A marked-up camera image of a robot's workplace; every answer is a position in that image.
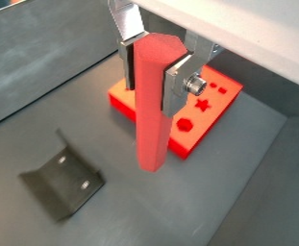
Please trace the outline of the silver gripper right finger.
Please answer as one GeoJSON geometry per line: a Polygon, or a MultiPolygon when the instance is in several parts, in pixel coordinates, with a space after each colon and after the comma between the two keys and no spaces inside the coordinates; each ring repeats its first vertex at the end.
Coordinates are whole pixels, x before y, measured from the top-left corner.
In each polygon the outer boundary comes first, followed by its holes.
{"type": "Polygon", "coordinates": [[[202,68],[221,53],[221,46],[192,31],[186,31],[184,45],[186,55],[165,71],[162,111],[169,117],[184,108],[188,94],[202,94],[208,85],[202,68]]]}

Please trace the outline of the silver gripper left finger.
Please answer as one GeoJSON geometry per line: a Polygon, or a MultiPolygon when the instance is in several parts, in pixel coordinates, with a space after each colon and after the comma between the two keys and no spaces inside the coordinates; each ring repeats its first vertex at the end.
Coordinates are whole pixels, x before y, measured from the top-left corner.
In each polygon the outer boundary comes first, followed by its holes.
{"type": "Polygon", "coordinates": [[[141,9],[130,0],[109,0],[110,12],[117,24],[120,56],[124,60],[126,87],[136,89],[134,42],[145,37],[141,9]]]}

